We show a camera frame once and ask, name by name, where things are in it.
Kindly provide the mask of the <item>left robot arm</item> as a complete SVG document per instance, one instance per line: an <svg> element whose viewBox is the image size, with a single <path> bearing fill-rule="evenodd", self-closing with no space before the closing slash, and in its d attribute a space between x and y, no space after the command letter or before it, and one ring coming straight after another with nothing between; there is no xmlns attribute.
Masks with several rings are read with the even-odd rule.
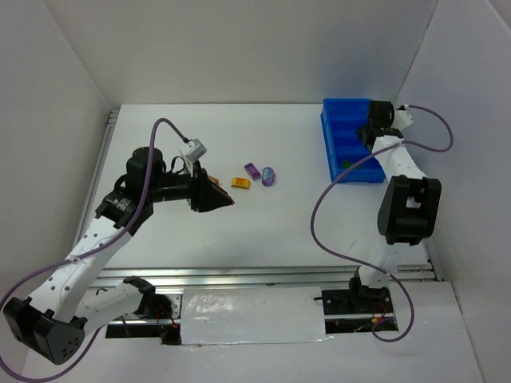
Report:
<svg viewBox="0 0 511 383"><path fill-rule="evenodd" d="M199 163L175 174L167 171L160 150L136 149L127 161L126 173L101 201L65 265L28 298L10 298L6 303L3 312L14 337L55 365L62 365L76 354L86 336L115 318L168 314L171 300L137 276L126 277L92 298L85 294L109 260L151 217L153 205L173 200L187 201L198 213L234 204Z"/></svg>

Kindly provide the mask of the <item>white taped panel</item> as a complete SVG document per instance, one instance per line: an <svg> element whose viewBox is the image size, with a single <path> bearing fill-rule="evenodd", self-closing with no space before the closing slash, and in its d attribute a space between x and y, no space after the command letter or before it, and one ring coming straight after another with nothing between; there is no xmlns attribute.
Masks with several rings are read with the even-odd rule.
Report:
<svg viewBox="0 0 511 383"><path fill-rule="evenodd" d="M180 315L184 345L323 342L321 290L309 287L186 289Z"/></svg>

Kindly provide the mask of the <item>purple round flower lego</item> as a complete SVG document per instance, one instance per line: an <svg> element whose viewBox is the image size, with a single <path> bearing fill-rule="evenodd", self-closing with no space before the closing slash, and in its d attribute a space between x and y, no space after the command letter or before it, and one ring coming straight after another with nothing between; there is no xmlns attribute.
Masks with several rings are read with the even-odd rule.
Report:
<svg viewBox="0 0 511 383"><path fill-rule="evenodd" d="M262 185L270 187L275 182L275 170L271 167L265 167L262 172Z"/></svg>

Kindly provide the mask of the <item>long brown lego plate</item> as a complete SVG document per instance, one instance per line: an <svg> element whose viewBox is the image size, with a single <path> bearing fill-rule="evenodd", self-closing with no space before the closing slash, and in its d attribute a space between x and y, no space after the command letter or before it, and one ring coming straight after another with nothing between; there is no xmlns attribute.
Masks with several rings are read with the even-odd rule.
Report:
<svg viewBox="0 0 511 383"><path fill-rule="evenodd" d="M214 176L208 176L209 181L213 185L213 189L215 190L218 196L221 196L223 199L227 200L230 204L234 204L234 200L232 197L220 186L220 181Z"/></svg>

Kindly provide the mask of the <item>aluminium front rail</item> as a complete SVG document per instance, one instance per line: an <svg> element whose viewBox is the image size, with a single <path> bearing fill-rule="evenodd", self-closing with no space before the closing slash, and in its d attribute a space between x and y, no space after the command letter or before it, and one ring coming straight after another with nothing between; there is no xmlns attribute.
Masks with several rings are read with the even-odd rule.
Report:
<svg viewBox="0 0 511 383"><path fill-rule="evenodd" d="M329 286L348 282L354 267L264 267L222 269L105 269L92 288L110 288L130 276L140 277L154 286L290 286L311 284Z"/></svg>

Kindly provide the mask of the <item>blue compartment bin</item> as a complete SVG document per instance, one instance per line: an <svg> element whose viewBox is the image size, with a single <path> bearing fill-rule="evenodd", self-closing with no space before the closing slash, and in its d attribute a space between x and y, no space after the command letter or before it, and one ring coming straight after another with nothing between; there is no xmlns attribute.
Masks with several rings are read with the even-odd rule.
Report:
<svg viewBox="0 0 511 383"><path fill-rule="evenodd" d="M370 152L362 145L356 130L368 122L371 113L381 108L383 116L389 118L393 106L389 101L368 98L326 98L320 115L326 156L331 180L335 180L346 169L344 160L352 164L368 156Z"/></svg>

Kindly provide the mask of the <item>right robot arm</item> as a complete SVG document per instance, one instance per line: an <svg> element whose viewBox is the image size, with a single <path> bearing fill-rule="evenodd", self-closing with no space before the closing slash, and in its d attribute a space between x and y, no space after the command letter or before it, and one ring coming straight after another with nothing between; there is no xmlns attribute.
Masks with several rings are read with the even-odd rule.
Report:
<svg viewBox="0 0 511 383"><path fill-rule="evenodd" d="M357 130L388 181L377 215L380 248L349 282L349 297L357 305L384 303L389 297L390 274L411 247L434 231L442 185L420 170L404 144L402 129L412 122L405 108L395 109L389 101L371 101L367 122Z"/></svg>

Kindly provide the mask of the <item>purple rectangular lego brick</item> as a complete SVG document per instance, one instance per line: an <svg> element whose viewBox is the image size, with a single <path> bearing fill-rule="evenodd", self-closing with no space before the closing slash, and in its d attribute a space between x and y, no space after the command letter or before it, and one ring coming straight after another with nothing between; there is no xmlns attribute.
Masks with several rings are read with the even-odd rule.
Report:
<svg viewBox="0 0 511 383"><path fill-rule="evenodd" d="M261 178L261 173L253 163L246 164L244 170L252 180L259 180Z"/></svg>

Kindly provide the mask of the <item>small yellow sloped lego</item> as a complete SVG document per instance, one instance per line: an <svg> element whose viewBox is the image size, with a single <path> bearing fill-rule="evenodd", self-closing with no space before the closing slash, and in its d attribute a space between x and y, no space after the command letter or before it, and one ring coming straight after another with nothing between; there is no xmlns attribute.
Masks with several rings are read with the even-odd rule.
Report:
<svg viewBox="0 0 511 383"><path fill-rule="evenodd" d="M243 190L249 190L251 187L251 181L249 179L234 177L231 182L232 188L239 188Z"/></svg>

